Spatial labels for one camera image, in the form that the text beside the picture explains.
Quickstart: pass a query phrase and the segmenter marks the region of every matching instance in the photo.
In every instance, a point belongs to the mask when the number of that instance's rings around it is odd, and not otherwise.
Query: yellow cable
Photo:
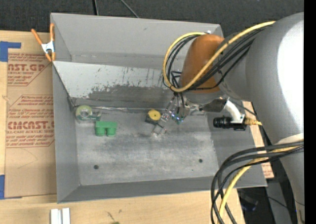
[[[297,147],[288,147],[288,148],[282,148],[282,149],[275,149],[271,152],[282,152],[282,151],[288,151],[288,150],[292,150],[292,149],[295,149]],[[260,162],[260,161],[263,161],[263,160],[266,160],[268,159],[267,157],[260,157],[260,158],[256,158],[256,159],[253,159],[251,160],[250,162],[248,162],[248,164],[252,164],[252,163],[255,163],[255,162]],[[238,171],[238,173],[234,176],[234,178],[232,179],[232,181],[230,182],[230,184],[228,185],[226,191],[225,191],[225,194],[224,194],[224,197],[222,199],[222,202],[221,202],[221,206],[219,208],[219,215],[220,217],[223,217],[223,213],[224,213],[224,208],[225,208],[225,205],[226,205],[226,202],[227,202],[227,199],[233,189],[233,187],[235,186],[235,184],[237,183],[237,181],[239,180],[239,178],[250,168],[251,166],[246,166],[246,167],[243,167],[242,169],[240,169]]]
[[[166,55],[164,57],[164,60],[163,60],[163,64],[162,64],[162,74],[163,74],[163,78],[164,80],[166,81],[166,84],[171,87],[172,84],[169,82],[168,78],[167,78],[167,72],[166,72],[166,64],[167,64],[167,60],[168,60],[168,56],[169,56],[169,53],[170,51],[172,50],[172,48],[179,42],[181,41],[182,39],[184,38],[187,38],[189,36],[201,36],[201,35],[204,35],[206,33],[202,33],[202,32],[191,32],[191,33],[187,33],[185,35],[182,35],[180,36],[179,38],[177,38],[171,45],[170,47],[168,48],[167,52],[166,52]]]
[[[171,46],[168,48],[166,55],[164,57],[164,61],[163,61],[163,65],[162,65],[162,74],[163,74],[164,81],[166,82],[168,87],[170,87],[170,89],[172,91],[175,91],[175,92],[183,92],[183,91],[189,89],[201,77],[201,75],[204,73],[204,71],[206,71],[208,69],[208,67],[214,62],[214,60],[220,55],[220,53],[222,53],[231,43],[233,43],[234,41],[236,41],[240,37],[244,36],[245,34],[251,32],[253,30],[256,30],[256,29],[259,29],[259,28],[262,28],[265,26],[269,26],[269,25],[273,24],[274,22],[275,21],[269,21],[269,22],[255,25],[251,28],[248,28],[248,29],[240,32],[236,36],[234,36],[227,43],[225,43],[219,50],[216,51],[216,53],[209,59],[209,61],[206,63],[206,65],[199,71],[199,73],[187,85],[185,85],[184,87],[181,87],[181,88],[176,88],[169,82],[169,80],[167,78],[167,74],[166,74],[166,69],[165,69],[166,64],[167,64],[167,58],[169,56],[170,51],[172,50],[174,45],[177,44],[183,38],[186,38],[186,37],[191,36],[191,35],[203,35],[205,33],[194,32],[194,33],[188,33],[188,34],[185,34],[185,35],[179,37],[171,44]]]

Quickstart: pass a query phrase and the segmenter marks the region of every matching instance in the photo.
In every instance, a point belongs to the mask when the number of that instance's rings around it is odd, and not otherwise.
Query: cardboard sheet
[[[56,193],[52,64],[31,32],[1,31],[0,40],[22,43],[8,51],[4,195]]]

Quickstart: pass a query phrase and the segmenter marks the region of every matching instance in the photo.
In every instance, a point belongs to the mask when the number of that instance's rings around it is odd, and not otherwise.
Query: green block
[[[116,134],[118,123],[114,121],[96,121],[95,122],[95,135],[104,136],[105,131],[107,136],[113,137]]]

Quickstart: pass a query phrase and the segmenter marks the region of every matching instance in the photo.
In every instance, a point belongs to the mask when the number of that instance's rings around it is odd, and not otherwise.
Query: cable bundle
[[[265,150],[266,153],[261,153],[258,154],[258,151],[263,151]],[[211,207],[211,221],[213,224],[215,224],[214,221],[214,216],[213,214],[215,213],[218,224],[224,224],[224,221],[222,219],[222,215],[224,212],[224,208],[230,217],[232,223],[237,224],[234,217],[232,216],[232,213],[229,210],[228,205],[226,204],[227,198],[238,181],[238,179],[253,165],[261,164],[261,163],[266,163],[270,161],[274,161],[277,159],[280,159],[282,157],[288,156],[290,154],[294,153],[299,153],[304,151],[304,141],[298,141],[290,144],[280,144],[280,145],[272,145],[268,147],[259,147],[259,148],[252,148],[252,149],[246,149],[242,150],[240,152],[237,152],[230,157],[228,157],[220,167],[220,169],[217,171],[215,174],[215,177],[212,181],[211,184],[211,200],[212,200],[212,207]],[[238,168],[232,170],[223,180],[222,180],[222,174],[225,169],[228,167],[245,162],[247,160],[251,160],[247,164],[241,165]],[[238,171],[234,178],[231,180],[229,186],[226,189],[226,192],[223,192],[223,188],[228,181],[229,177],[232,176],[236,171]],[[215,187],[216,184],[218,184],[218,191],[215,194]],[[220,209],[217,208],[216,206],[216,200],[217,198],[221,196],[222,197],[222,202]]]
[[[187,33],[179,38],[177,38],[168,48],[163,65],[162,65],[162,74],[163,74],[163,80],[165,86],[170,88],[172,91],[176,93],[181,93],[185,91],[191,91],[191,90],[201,90],[205,88],[199,88],[203,83],[205,83],[207,80],[209,80],[212,76],[214,76],[217,72],[219,72],[225,65],[227,65],[232,59],[234,59],[236,56],[241,55],[236,59],[236,61],[228,68],[228,70],[222,75],[222,78],[219,80],[219,82],[210,88],[212,89],[217,87],[225,78],[225,76],[228,74],[228,72],[247,54],[251,44],[254,41],[254,37],[256,34],[258,34],[260,31],[262,31],[266,26],[272,25],[274,21],[262,23],[255,25],[251,28],[246,29],[245,31],[237,34],[233,38],[231,38],[228,42],[223,44],[216,52],[215,54],[209,59],[209,61],[204,65],[204,67],[199,71],[199,73],[185,86],[180,87],[178,81],[176,78],[178,78],[180,75],[175,74],[181,74],[181,72],[173,72],[172,64],[181,50],[181,48],[187,44],[192,39],[204,35],[205,33],[200,32],[192,32]],[[231,44],[236,42],[232,48],[229,49],[229,51],[220,59],[218,62],[211,67],[209,71],[206,72],[206,70],[212,65],[212,63],[219,57],[220,54],[223,53],[225,49],[227,49]]]

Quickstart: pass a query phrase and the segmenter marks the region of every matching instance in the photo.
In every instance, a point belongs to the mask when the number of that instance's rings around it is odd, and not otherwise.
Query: small yellow disc
[[[154,110],[154,109],[151,109],[148,112],[148,115],[149,115],[150,119],[152,119],[152,120],[159,120],[161,117],[161,114],[157,110]]]

